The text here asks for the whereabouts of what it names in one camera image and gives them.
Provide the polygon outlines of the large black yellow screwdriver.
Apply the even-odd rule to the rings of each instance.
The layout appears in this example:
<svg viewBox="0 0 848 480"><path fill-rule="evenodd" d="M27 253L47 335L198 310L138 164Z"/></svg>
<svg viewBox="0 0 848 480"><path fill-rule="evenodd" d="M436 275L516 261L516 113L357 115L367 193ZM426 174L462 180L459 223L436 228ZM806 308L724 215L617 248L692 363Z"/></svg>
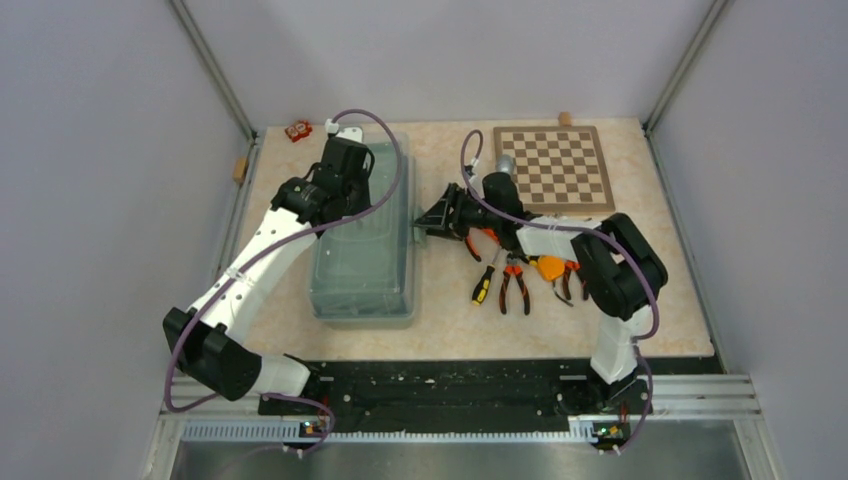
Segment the large black yellow screwdriver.
<svg viewBox="0 0 848 480"><path fill-rule="evenodd" d="M478 282L476 283L476 285L475 285L475 287L472 291L471 302L472 302L473 305L480 306L486 300L488 293L489 293L489 290L490 290L491 281L492 281L492 278L494 276L494 272L496 270L498 259L501 256L503 251L504 251L504 249L499 247L496 250L493 257L491 258L491 260L486 265L483 274L479 278Z"/></svg>

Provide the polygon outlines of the grey metal flashlight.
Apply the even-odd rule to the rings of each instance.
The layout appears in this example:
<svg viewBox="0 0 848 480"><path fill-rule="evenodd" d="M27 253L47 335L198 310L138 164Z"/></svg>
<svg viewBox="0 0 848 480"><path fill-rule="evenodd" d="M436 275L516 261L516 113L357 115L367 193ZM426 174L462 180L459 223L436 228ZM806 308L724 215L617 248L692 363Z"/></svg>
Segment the grey metal flashlight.
<svg viewBox="0 0 848 480"><path fill-rule="evenodd" d="M508 154L500 155L496 160L496 171L499 173L512 176L515 172L515 168L515 159Z"/></svg>

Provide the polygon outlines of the green plastic toolbox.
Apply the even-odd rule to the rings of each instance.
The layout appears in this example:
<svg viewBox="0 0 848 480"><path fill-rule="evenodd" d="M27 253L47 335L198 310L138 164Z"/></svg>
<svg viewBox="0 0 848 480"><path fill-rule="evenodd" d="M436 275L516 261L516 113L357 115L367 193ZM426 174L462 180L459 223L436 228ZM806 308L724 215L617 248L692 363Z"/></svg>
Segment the green plastic toolbox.
<svg viewBox="0 0 848 480"><path fill-rule="evenodd" d="M314 317L336 329L406 329L416 311L418 192L409 138L395 134L403 173L380 209L324 232L313 250L308 297Z"/></svg>

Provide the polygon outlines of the orange tape measure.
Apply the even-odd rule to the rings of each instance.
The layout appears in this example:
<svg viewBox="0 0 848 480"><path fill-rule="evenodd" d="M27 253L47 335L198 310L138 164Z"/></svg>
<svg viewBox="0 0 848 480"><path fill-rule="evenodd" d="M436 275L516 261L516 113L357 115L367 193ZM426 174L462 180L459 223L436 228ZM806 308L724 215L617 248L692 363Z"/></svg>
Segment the orange tape measure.
<svg viewBox="0 0 848 480"><path fill-rule="evenodd" d="M565 274L565 261L553 256L539 256L535 261L539 275L548 283L554 282Z"/></svg>

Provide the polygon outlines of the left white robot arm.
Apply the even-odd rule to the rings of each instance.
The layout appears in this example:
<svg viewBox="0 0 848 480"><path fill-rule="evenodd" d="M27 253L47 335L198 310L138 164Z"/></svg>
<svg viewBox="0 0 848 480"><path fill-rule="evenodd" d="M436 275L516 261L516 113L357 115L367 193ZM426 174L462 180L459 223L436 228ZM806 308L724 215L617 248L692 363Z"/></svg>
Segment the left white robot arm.
<svg viewBox="0 0 848 480"><path fill-rule="evenodd" d="M323 225L371 208L372 151L360 138L330 137L306 176L285 181L257 231L213 286L163 329L177 369L219 396L282 394L297 413L319 404L320 386L303 363L248 350L245 339L284 273L321 235Z"/></svg>

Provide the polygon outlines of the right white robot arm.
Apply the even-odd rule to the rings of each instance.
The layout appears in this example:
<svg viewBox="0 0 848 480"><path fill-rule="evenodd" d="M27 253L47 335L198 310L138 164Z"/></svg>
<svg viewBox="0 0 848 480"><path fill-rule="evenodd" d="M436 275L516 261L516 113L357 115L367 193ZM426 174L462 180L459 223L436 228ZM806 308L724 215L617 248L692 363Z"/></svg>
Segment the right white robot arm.
<svg viewBox="0 0 848 480"><path fill-rule="evenodd" d="M520 259L549 256L572 260L577 275L601 311L586 385L589 404L612 412L627 397L623 380L637 367L639 341L653 337L660 323L659 291L666 267L633 220L615 213L602 221L535 215L524 208L511 176L486 175L482 189L448 185L414 222L431 236L463 241L473 229L490 230L500 247Z"/></svg>

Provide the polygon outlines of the orange combination pliers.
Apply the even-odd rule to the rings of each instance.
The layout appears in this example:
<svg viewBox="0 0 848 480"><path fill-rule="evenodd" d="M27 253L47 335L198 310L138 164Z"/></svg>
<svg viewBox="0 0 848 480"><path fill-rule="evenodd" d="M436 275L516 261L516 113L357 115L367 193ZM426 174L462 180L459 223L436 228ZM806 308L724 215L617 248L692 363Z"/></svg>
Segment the orange combination pliers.
<svg viewBox="0 0 848 480"><path fill-rule="evenodd" d="M474 239L475 239L477 234L484 235L486 238L490 239L496 246L500 246L500 241L499 241L498 237L496 236L496 234L494 233L494 231L492 229L489 229L489 228L484 228L484 229L472 228L472 229L469 230L469 232L463 238L463 242L464 242L464 245L466 246L466 249L468 250L469 254L472 256L472 258L476 262L480 263L482 261L482 255L481 255L479 249L476 247L476 245L474 243Z"/></svg>

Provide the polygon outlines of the red small toy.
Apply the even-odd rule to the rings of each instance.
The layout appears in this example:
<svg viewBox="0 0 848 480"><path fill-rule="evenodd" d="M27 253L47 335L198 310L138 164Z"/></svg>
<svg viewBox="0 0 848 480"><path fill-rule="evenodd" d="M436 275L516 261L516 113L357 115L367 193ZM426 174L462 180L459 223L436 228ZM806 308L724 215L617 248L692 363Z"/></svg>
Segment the red small toy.
<svg viewBox="0 0 848 480"><path fill-rule="evenodd" d="M313 132L312 124L307 120L297 120L288 125L284 132L292 143L308 138Z"/></svg>

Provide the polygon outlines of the wooden block at left edge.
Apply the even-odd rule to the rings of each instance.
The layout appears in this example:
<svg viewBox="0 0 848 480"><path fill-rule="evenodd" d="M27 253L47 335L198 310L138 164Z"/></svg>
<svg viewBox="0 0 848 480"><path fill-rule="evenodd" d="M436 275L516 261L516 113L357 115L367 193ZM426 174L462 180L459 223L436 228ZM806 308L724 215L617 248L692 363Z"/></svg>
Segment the wooden block at left edge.
<svg viewBox="0 0 848 480"><path fill-rule="evenodd" d="M247 178L249 169L249 160L247 157L240 157L236 160L232 170L232 180L236 185L243 185Z"/></svg>

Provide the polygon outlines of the wooden chessboard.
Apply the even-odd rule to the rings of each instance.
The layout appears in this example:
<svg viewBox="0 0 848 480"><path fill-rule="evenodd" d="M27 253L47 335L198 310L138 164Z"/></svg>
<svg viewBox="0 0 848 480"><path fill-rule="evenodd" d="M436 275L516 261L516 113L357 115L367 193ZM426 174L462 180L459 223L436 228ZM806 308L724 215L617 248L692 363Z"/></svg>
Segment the wooden chessboard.
<svg viewBox="0 0 848 480"><path fill-rule="evenodd" d="M513 182L527 210L569 217L616 211L596 127L496 127L493 143L496 156L514 160Z"/></svg>

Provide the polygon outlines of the orange needle nose pliers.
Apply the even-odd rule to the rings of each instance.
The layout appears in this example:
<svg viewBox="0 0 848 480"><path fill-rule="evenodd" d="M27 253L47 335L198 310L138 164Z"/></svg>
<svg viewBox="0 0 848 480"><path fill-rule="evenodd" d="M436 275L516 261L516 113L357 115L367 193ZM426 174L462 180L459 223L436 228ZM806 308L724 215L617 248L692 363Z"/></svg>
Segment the orange needle nose pliers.
<svg viewBox="0 0 848 480"><path fill-rule="evenodd" d="M590 297L590 294L588 292L587 283L586 283L585 280L583 280L579 276L579 274L578 274L579 270L580 270L580 264L578 262L573 261L573 260L566 260L564 262L564 273L563 273L562 281L561 281L561 289L562 289L563 298L566 302L572 301L571 280L572 280L573 277L577 278L578 281L579 281L580 298L583 301L587 301Z"/></svg>

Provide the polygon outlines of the small wooden block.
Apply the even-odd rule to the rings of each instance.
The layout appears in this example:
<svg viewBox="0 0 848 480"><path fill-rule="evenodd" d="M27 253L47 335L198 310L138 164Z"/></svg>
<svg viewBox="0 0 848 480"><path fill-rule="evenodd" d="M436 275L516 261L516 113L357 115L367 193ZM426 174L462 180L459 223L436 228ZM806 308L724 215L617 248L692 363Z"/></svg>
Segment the small wooden block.
<svg viewBox="0 0 848 480"><path fill-rule="evenodd" d="M571 126L573 124L571 114L569 112L561 112L558 115L558 123L560 126Z"/></svg>

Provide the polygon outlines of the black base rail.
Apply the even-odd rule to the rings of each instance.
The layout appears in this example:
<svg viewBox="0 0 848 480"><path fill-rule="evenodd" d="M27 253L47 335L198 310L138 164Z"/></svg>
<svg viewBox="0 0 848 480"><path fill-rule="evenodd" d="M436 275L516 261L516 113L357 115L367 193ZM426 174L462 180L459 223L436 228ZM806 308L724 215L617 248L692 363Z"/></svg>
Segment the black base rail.
<svg viewBox="0 0 848 480"><path fill-rule="evenodd" d="M581 415L638 420L646 381L608 386L585 359L327 361L311 363L303 392L315 406L261 399L262 416L335 415L342 433L564 432Z"/></svg>

